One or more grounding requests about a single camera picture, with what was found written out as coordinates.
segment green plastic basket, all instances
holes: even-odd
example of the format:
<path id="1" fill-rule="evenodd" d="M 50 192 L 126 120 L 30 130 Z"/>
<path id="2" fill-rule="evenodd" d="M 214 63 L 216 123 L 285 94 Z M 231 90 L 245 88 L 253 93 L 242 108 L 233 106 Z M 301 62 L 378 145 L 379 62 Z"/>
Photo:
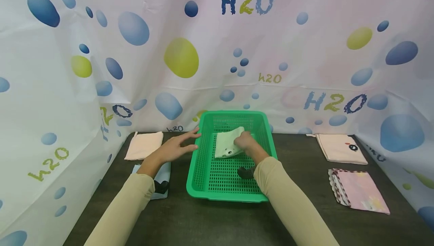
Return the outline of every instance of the green plastic basket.
<path id="1" fill-rule="evenodd" d="M 272 157 L 277 158 L 268 119 L 262 112 L 216 111 L 200 117 L 196 140 L 199 149 L 193 152 L 187 179 L 187 192 L 194 198 L 208 200 L 260 203 L 268 201 L 254 179 L 241 179 L 239 167 L 254 166 L 244 153 L 230 158 L 214 158 L 219 132 L 228 132 L 243 126 Z"/>

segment printed backdrop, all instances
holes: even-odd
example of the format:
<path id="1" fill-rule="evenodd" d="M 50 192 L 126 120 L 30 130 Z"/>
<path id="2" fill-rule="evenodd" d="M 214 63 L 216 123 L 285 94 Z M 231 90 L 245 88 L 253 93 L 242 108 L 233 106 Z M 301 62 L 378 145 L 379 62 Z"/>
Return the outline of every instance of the printed backdrop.
<path id="1" fill-rule="evenodd" d="M 356 134 L 434 230 L 433 4 L 3 0 L 0 246 L 62 245 L 129 133 L 220 109 Z"/>

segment light blue cloth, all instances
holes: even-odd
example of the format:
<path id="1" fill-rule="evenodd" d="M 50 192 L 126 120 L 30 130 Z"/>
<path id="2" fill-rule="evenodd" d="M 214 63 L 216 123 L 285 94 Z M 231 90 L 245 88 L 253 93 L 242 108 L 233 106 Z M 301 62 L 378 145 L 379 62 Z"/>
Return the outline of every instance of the light blue cloth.
<path id="1" fill-rule="evenodd" d="M 162 183 L 163 181 L 169 182 L 171 167 L 172 167 L 171 162 L 164 163 L 163 166 L 158 171 L 157 175 L 155 176 L 154 180 L 157 181 L 158 183 Z M 133 171 L 131 173 L 135 174 L 139 168 L 140 168 L 140 164 L 135 165 L 133 168 Z M 165 198 L 167 198 L 168 193 L 169 193 L 169 190 L 166 191 L 166 193 L 164 193 L 164 194 L 154 193 L 151 196 L 151 200 L 165 199 Z"/>

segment pink towel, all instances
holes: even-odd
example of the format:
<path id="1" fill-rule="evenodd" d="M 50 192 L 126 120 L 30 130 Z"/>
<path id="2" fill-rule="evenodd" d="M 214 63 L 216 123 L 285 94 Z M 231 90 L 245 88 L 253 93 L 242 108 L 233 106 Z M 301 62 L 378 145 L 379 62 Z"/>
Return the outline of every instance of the pink towel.
<path id="1" fill-rule="evenodd" d="M 134 134 L 125 160 L 142 160 L 157 150 L 163 143 L 163 132 Z"/>

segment yellow circle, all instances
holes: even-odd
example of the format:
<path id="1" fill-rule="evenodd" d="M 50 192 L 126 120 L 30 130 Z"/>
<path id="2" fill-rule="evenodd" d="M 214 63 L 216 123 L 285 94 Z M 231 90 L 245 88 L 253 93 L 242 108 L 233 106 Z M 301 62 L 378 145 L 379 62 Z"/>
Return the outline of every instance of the yellow circle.
<path id="1" fill-rule="evenodd" d="M 194 46 L 185 38 L 175 38 L 164 53 L 164 62 L 180 78 L 190 78 L 199 68 L 199 56 Z"/>
<path id="2" fill-rule="evenodd" d="M 90 61 L 83 56 L 72 56 L 71 66 L 74 74 L 81 78 L 90 77 L 92 74 L 92 65 Z"/>
<path id="3" fill-rule="evenodd" d="M 357 50 L 366 46 L 372 38 L 372 30 L 367 27 L 356 29 L 347 39 L 347 47 Z"/>

